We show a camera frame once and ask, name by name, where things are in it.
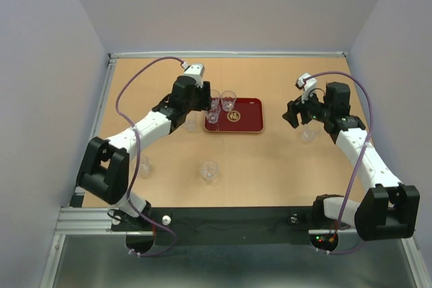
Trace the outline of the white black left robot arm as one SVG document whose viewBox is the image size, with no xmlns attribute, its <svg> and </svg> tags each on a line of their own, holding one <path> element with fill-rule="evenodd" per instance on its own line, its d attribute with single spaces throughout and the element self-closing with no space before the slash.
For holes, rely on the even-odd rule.
<svg viewBox="0 0 432 288">
<path fill-rule="evenodd" d="M 211 84 L 201 85 L 191 76 L 180 76 L 166 95 L 139 122 L 107 139 L 95 137 L 88 143 L 77 178 L 77 186 L 127 214 L 136 230 L 150 222 L 149 203 L 130 189 L 131 159 L 156 140 L 173 133 L 192 111 L 211 108 Z"/>
</svg>

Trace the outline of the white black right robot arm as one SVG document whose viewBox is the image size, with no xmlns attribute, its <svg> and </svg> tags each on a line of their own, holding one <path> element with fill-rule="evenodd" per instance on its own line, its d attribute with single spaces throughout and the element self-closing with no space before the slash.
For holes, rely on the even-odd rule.
<svg viewBox="0 0 432 288">
<path fill-rule="evenodd" d="M 333 143 L 354 167 L 352 180 L 361 180 L 365 196 L 353 202 L 347 196 L 321 195 L 316 198 L 310 219 L 318 227 L 336 221 L 356 229 L 364 241 L 412 237 L 420 194 L 405 185 L 379 156 L 362 120 L 350 113 L 350 87 L 340 82 L 326 85 L 322 100 L 316 95 L 317 80 L 300 76 L 297 88 L 303 91 L 287 104 L 283 114 L 292 127 L 312 121 L 323 124 Z"/>
</svg>

